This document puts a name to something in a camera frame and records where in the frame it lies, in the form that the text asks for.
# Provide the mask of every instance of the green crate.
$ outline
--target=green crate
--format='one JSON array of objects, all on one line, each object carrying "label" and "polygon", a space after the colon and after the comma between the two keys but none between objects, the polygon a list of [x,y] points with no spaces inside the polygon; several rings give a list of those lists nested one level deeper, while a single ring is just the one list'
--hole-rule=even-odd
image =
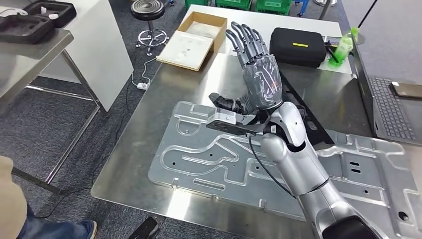
[{"label": "green crate", "polygon": [[208,6],[208,0],[185,0],[186,9],[189,9],[192,4]]},{"label": "green crate", "polygon": [[257,0],[255,11],[287,15],[291,4],[292,0]]},{"label": "green crate", "polygon": [[217,7],[235,8],[249,11],[252,0],[215,0]]}]

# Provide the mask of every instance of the stainless steel table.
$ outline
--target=stainless steel table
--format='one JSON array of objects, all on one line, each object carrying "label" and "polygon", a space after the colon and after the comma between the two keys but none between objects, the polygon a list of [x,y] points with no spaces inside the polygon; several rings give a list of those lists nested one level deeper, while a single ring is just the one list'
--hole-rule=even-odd
[{"label": "stainless steel table", "polygon": [[[84,125],[79,130],[45,181],[40,180],[15,167],[12,170],[12,174],[18,177],[21,177],[53,193],[60,193],[59,188],[50,185],[52,180],[62,167],[63,163],[66,161],[70,152],[75,147],[97,112],[100,109],[102,109],[104,112],[106,111],[89,87],[87,81],[73,62],[70,55],[65,50],[65,47],[68,46],[74,39],[71,33],[63,29],[56,29],[54,34],[50,35],[50,37],[51,38],[41,40],[40,43],[35,45],[0,42],[0,113],[4,111],[8,103],[13,98],[25,88],[68,96],[86,101],[92,101],[96,104],[96,108],[85,121]],[[64,57],[69,67],[73,70],[81,84],[88,91],[90,94],[89,97],[30,84],[38,76],[38,74],[59,54]]]},{"label": "stainless steel table", "polygon": [[[280,69],[323,126],[370,135],[357,82],[350,75],[290,65],[280,65]],[[162,64],[97,178],[92,196],[252,238],[313,238],[303,222],[158,186],[148,179],[150,164],[177,102],[212,106],[208,99],[211,92],[239,97],[245,90],[235,56],[214,55],[199,72]],[[332,107],[320,106],[327,102]]]}]

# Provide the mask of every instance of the table leg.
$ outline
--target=table leg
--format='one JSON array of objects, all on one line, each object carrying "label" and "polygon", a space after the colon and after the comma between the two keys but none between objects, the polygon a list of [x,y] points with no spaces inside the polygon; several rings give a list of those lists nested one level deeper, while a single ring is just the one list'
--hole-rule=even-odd
[{"label": "table leg", "polygon": [[78,143],[78,141],[81,138],[82,134],[84,134],[85,130],[88,128],[88,126],[90,125],[91,121],[94,119],[95,115],[97,114],[97,112],[99,110],[100,110],[100,106],[97,105],[97,107],[94,109],[94,111],[88,117],[87,121],[85,121],[85,124],[79,130],[79,132],[76,135],[76,137],[72,140],[72,142],[70,143],[70,145],[67,147],[65,153],[62,155],[62,157],[60,158],[60,160],[57,162],[56,166],[54,166],[53,170],[48,175],[47,179],[45,180],[45,182],[47,184],[50,184],[51,181],[53,180],[53,178],[56,176],[57,172],[60,170],[60,168],[62,167],[63,163],[66,161],[66,159],[69,156],[70,152],[73,150],[73,148],[75,147],[75,145]]},{"label": "table leg", "polygon": [[68,97],[72,97],[72,98],[76,98],[76,99],[80,99],[80,100],[85,100],[85,101],[94,101],[90,97],[86,97],[86,96],[83,96],[83,95],[73,94],[73,93],[64,92],[64,91],[53,90],[53,89],[49,89],[49,88],[45,88],[45,87],[41,87],[41,86],[33,86],[31,84],[30,85],[27,85],[25,88],[26,89],[31,89],[31,90],[36,90],[36,91],[42,91],[42,92],[52,93],[52,94],[61,95],[61,96],[68,96]]},{"label": "table leg", "polygon": [[72,60],[72,58],[70,57],[69,53],[66,50],[62,51],[62,56],[65,59],[66,63],[69,65],[69,67],[72,69],[73,73],[76,75],[76,77],[78,78],[78,80],[81,82],[81,84],[85,87],[85,89],[88,91],[88,93],[90,94],[91,98],[94,100],[95,104],[97,104],[97,106],[100,107],[101,111],[103,113],[107,113],[107,111],[105,110],[104,106],[101,104],[100,100],[98,99],[98,97],[96,96],[96,94],[93,92],[93,90],[90,88],[87,80],[85,79],[84,75],[82,74],[82,72],[79,70],[79,68],[76,66],[75,62]]},{"label": "table leg", "polygon": [[321,15],[319,16],[319,20],[323,20],[325,17],[325,14],[327,13],[329,7],[331,6],[332,0],[327,0],[327,2],[324,5],[324,8],[322,9]]},{"label": "table leg", "polygon": [[59,188],[54,187],[54,186],[52,186],[52,185],[50,185],[50,184],[48,184],[46,182],[43,182],[43,181],[39,180],[38,178],[36,178],[36,177],[34,177],[34,176],[32,176],[32,175],[30,175],[28,173],[25,173],[24,171],[22,171],[20,169],[17,169],[15,167],[13,167],[13,169],[12,169],[12,174],[15,175],[15,176],[18,176],[19,178],[22,178],[22,179],[30,182],[30,183],[33,183],[33,184],[35,184],[37,186],[40,186],[41,188],[43,188],[45,190],[48,190],[48,191],[50,191],[52,193],[55,193],[55,194],[59,194],[60,193],[60,189]]}]

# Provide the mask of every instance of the yellow label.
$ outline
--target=yellow label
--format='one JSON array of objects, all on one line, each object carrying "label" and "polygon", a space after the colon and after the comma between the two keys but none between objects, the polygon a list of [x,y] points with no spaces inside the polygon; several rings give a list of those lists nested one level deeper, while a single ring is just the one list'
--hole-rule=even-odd
[{"label": "yellow label", "polygon": [[294,46],[308,47],[308,45],[306,45],[306,44],[300,44],[300,43],[295,43],[295,42],[293,42],[292,44],[293,44]]}]

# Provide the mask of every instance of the stool seat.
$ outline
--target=stool seat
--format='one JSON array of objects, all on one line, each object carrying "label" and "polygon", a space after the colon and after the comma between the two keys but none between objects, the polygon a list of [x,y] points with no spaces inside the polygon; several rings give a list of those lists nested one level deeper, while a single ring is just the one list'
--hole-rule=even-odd
[{"label": "stool seat", "polygon": [[164,4],[159,0],[137,0],[130,7],[130,13],[141,21],[153,21],[164,15]]}]

